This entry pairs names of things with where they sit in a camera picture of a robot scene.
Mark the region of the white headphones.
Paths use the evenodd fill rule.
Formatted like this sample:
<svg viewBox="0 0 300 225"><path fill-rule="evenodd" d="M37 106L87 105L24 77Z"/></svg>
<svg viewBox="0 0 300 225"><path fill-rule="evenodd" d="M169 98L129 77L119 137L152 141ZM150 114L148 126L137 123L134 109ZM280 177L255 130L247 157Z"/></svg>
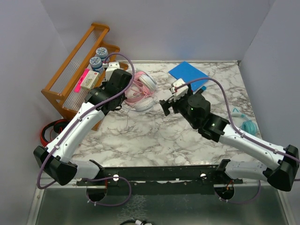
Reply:
<svg viewBox="0 0 300 225"><path fill-rule="evenodd" d="M144 71L134 73L134 80L131 86L125 91L125 100L127 111L127 123L123 130L127 130L129 112L143 113L148 112L155 105L155 90L157 82L155 79Z"/></svg>

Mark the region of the pink cat-ear headphones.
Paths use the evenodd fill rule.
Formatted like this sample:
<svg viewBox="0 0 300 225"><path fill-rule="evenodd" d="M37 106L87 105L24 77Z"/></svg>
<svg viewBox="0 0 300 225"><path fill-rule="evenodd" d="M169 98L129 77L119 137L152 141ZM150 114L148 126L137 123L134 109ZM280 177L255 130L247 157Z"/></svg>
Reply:
<svg viewBox="0 0 300 225"><path fill-rule="evenodd" d="M157 82L144 71L135 72L131 86L125 91L125 103L134 106L146 98L151 98L156 90Z"/></svg>

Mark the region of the teal cat-ear headphones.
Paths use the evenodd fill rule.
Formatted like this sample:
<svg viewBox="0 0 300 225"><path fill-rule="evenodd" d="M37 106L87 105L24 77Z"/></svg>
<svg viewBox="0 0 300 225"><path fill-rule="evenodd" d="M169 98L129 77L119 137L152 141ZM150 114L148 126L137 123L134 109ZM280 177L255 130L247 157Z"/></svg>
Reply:
<svg viewBox="0 0 300 225"><path fill-rule="evenodd" d="M256 136L258 133L258 126L255 122L253 122L247 115L243 114L237 108L234 108L231 112L232 117L243 119L242 124L239 126L243 131Z"/></svg>

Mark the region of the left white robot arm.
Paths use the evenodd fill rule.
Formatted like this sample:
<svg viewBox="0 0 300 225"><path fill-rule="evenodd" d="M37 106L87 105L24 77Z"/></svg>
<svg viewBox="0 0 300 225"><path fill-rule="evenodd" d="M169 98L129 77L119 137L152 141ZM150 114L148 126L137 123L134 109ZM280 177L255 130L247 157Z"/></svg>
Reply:
<svg viewBox="0 0 300 225"><path fill-rule="evenodd" d="M79 178L87 178L93 185L100 184L104 178L100 165L91 160L75 162L71 158L89 131L110 111L121 106L126 98L124 92L133 79L129 72L116 69L107 82L91 89L63 131L45 147L37 146L33 151L40 172L62 186Z"/></svg>

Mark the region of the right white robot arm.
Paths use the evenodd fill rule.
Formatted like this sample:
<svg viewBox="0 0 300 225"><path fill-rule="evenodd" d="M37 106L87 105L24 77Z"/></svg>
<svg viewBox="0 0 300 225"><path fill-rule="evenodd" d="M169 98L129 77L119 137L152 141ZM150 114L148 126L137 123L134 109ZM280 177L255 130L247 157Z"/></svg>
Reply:
<svg viewBox="0 0 300 225"><path fill-rule="evenodd" d="M234 128L233 123L227 119L211 113L210 102L201 91L196 94L187 92L181 97L173 95L159 103L165 115L169 115L169 109L172 108L174 113L180 113L202 137L234 147L259 161L223 160L221 168L215 172L218 182L226 183L230 179L242 178L263 180L281 191L291 191L300 167L297 147L275 145Z"/></svg>

